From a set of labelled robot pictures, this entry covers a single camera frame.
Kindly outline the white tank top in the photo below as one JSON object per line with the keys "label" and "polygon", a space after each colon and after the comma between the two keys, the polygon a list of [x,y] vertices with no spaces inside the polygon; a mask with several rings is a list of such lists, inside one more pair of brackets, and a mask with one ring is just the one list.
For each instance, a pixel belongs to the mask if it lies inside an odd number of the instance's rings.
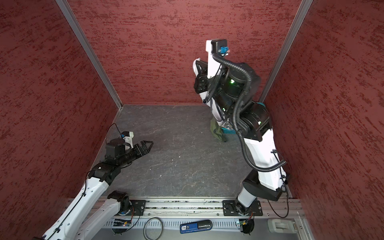
{"label": "white tank top", "polygon": [[206,103],[204,102],[204,104],[207,105],[208,107],[210,107],[211,113],[212,113],[214,119],[216,120],[217,124],[220,127],[224,127],[225,119],[224,119],[222,111],[220,110],[220,107],[216,103],[215,99],[212,97],[209,102],[206,102]]}

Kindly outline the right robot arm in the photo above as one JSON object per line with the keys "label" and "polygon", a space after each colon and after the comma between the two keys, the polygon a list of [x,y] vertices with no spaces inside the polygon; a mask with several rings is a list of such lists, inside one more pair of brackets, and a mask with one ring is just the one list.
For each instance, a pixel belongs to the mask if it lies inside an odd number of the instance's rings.
{"label": "right robot arm", "polygon": [[257,198],[278,201],[287,189],[287,163],[277,151],[270,114],[263,103],[253,101],[260,77],[246,63],[233,63],[214,57],[218,64],[214,76],[209,77],[212,65],[201,59],[193,62],[196,75],[194,89],[208,105],[215,121],[214,134],[222,140],[223,131],[234,131],[238,136],[242,155],[252,168],[242,182],[242,189],[234,201],[239,215],[253,211]]}

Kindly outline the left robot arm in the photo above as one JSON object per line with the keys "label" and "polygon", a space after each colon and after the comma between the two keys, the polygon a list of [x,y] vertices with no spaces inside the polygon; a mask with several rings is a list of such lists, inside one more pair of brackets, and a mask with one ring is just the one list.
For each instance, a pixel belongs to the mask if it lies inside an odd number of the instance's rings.
{"label": "left robot arm", "polygon": [[86,176],[81,190],[58,220],[40,237],[41,240],[91,240],[112,217],[142,216],[143,208],[133,205],[127,193],[113,191],[105,203],[91,216],[89,212],[110,187],[123,168],[147,155],[154,143],[141,141],[132,144],[128,136],[111,140],[106,156]]}

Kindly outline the green tank top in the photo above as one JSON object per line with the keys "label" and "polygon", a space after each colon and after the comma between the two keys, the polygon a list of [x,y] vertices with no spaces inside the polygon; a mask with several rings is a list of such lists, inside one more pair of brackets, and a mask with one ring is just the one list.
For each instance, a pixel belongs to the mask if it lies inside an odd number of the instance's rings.
{"label": "green tank top", "polygon": [[217,139],[220,142],[225,143],[227,141],[226,136],[224,135],[224,132],[222,128],[218,125],[216,119],[213,117],[210,121],[210,131],[211,134],[215,139]]}

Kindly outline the teal plastic basket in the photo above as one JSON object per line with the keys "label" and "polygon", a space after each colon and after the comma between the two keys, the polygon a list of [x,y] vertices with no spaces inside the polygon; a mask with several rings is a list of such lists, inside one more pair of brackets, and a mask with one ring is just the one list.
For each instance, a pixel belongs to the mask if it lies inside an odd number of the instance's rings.
{"label": "teal plastic basket", "polygon": [[[266,105],[264,103],[261,103],[261,102],[257,102],[257,104],[263,106],[263,107],[266,107]],[[236,134],[236,131],[231,129],[230,127],[221,127],[222,131],[224,134],[229,134],[229,135],[233,135],[233,134]]]}

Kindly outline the left circuit board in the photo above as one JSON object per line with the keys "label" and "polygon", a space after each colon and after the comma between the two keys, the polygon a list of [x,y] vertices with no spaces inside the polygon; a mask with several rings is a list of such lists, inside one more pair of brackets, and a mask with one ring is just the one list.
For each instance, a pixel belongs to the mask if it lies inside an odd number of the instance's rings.
{"label": "left circuit board", "polygon": [[114,219],[111,230],[115,235],[121,235],[131,228],[132,221]]}

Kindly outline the circuit board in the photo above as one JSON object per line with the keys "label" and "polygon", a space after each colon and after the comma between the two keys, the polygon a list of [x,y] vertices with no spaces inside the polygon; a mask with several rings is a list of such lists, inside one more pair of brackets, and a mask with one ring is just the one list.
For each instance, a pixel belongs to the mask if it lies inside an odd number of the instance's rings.
{"label": "circuit board", "polygon": [[246,235],[250,235],[251,232],[254,230],[255,222],[253,219],[246,220],[246,219],[239,219],[239,228],[240,232]]}
{"label": "circuit board", "polygon": [[131,228],[132,221],[114,219],[111,230],[115,235],[121,235]]}

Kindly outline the blue black device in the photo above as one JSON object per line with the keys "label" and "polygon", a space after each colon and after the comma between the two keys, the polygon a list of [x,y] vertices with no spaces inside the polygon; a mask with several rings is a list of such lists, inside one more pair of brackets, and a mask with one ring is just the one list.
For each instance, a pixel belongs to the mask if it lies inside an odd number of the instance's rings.
{"label": "blue black device", "polygon": [[196,233],[196,232],[204,232],[209,231],[213,227],[213,223],[211,220],[202,220],[198,222],[185,223],[180,225],[180,233],[188,234],[188,233]]}

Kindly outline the right circuit board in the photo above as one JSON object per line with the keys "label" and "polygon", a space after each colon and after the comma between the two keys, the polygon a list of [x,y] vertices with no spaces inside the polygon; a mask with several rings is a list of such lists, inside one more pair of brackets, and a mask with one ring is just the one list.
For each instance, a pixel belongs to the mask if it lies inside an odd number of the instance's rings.
{"label": "right circuit board", "polygon": [[239,228],[240,232],[246,235],[250,235],[251,232],[254,230],[255,222],[253,219],[246,220],[246,219],[239,219]]}

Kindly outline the grey white device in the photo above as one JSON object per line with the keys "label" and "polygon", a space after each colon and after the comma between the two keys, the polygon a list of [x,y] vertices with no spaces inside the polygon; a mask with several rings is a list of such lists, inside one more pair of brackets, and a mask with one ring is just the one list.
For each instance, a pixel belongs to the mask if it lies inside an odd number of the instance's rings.
{"label": "grey white device", "polygon": [[268,229],[270,233],[276,234],[297,234],[298,228],[293,220],[287,219],[268,219]]}

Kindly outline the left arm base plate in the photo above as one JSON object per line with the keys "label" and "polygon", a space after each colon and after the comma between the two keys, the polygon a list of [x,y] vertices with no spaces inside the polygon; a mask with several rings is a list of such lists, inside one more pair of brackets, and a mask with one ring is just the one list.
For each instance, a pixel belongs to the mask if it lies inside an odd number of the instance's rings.
{"label": "left arm base plate", "polygon": [[121,202],[119,216],[142,216],[146,207],[146,200],[127,200]]}

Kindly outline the aluminium rail frame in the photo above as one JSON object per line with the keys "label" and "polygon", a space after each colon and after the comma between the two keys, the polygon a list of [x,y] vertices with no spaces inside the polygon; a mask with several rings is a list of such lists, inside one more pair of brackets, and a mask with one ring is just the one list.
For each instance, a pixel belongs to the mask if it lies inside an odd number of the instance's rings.
{"label": "aluminium rail frame", "polygon": [[[89,216],[95,213],[107,200],[107,197],[100,197]],[[178,227],[182,221],[188,219],[211,220],[213,228],[224,230],[229,228],[239,229],[239,219],[278,219],[279,214],[288,213],[287,219],[295,221],[298,234],[302,240],[314,239],[306,215],[299,199],[279,200],[268,203],[265,199],[258,199],[261,203],[263,216],[239,217],[224,216],[225,198],[133,198],[132,200],[146,200],[146,207],[142,216],[134,216],[133,226],[143,227],[146,219],[159,218],[164,228]],[[113,219],[128,219],[128,216],[116,215],[105,223],[102,227],[112,227]]]}

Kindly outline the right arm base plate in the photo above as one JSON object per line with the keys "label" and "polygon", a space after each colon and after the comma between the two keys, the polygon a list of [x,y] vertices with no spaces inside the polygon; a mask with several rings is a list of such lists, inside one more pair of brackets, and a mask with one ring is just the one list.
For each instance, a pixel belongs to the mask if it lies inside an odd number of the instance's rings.
{"label": "right arm base plate", "polygon": [[223,204],[223,213],[224,216],[241,216],[241,217],[250,217],[263,216],[263,210],[261,207],[261,203],[258,200],[254,200],[250,207],[244,208],[240,203],[235,200],[224,200]]}

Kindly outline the right corner aluminium post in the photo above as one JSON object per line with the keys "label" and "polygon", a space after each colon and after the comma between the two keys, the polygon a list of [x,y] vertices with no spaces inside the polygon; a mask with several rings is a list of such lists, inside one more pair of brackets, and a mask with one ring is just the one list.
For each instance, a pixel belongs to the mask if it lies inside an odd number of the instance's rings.
{"label": "right corner aluminium post", "polygon": [[286,35],[286,38],[282,44],[282,47],[279,51],[277,60],[269,74],[268,80],[266,82],[265,87],[263,88],[263,91],[261,93],[261,96],[259,98],[259,102],[264,102],[268,96],[269,91],[271,90],[277,75],[285,61],[285,58],[287,57],[290,48],[304,22],[304,19],[313,3],[313,0],[302,0],[301,4],[299,5],[298,11],[293,19],[293,22],[290,26],[290,29]]}

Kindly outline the corner aluminium post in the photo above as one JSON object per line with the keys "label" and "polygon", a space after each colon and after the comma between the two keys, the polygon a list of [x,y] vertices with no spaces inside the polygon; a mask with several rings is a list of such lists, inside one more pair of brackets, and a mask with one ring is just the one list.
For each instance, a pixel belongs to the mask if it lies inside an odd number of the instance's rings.
{"label": "corner aluminium post", "polygon": [[268,96],[269,91],[271,90],[277,75],[285,61],[285,58],[287,57],[290,48],[304,22],[304,19],[313,3],[313,0],[302,0],[301,4],[299,5],[298,11],[293,19],[293,22],[290,26],[290,29],[286,35],[286,38],[282,44],[282,47],[279,51],[277,60],[269,74],[268,80],[266,82],[265,87],[263,88],[263,91],[261,93],[261,96],[259,98],[259,102],[264,102]]}
{"label": "corner aluminium post", "polygon": [[73,13],[68,1],[65,0],[56,0],[57,5],[59,6],[61,12],[63,13],[64,17],[66,18],[67,22],[69,23],[71,29],[73,30],[75,36],[77,37],[78,41],[80,42],[81,46],[83,47],[86,55],[88,56],[89,60],[91,61],[93,67],[95,68],[96,72],[98,73],[99,77],[101,78],[103,84],[105,85],[108,93],[112,97],[114,103],[116,104],[119,111],[123,108],[124,104],[121,101],[117,91],[113,87],[113,84],[108,77],[106,71],[104,70],[100,60],[98,59],[95,51],[93,50],[89,40],[87,39],[83,29],[81,28],[78,20],[75,17],[75,14]]}

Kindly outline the left corner aluminium post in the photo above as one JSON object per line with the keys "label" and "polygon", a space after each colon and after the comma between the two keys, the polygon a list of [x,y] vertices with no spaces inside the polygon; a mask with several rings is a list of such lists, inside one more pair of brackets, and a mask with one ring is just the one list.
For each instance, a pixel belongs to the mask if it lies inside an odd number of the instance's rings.
{"label": "left corner aluminium post", "polygon": [[98,73],[99,77],[101,78],[103,84],[105,85],[108,93],[112,97],[114,103],[116,104],[119,111],[123,108],[124,104],[121,101],[117,91],[113,87],[113,84],[108,77],[106,71],[104,70],[100,60],[98,59],[95,51],[93,50],[89,40],[87,39],[83,29],[81,28],[78,20],[75,17],[75,14],[73,13],[68,1],[65,0],[56,0],[57,5],[59,6],[61,12],[63,13],[64,17],[66,18],[67,22],[69,23],[71,29],[73,30],[75,36],[77,37],[78,41],[80,42],[81,46],[83,47],[86,55],[88,56],[89,60],[91,61],[93,67],[95,68],[96,72]]}

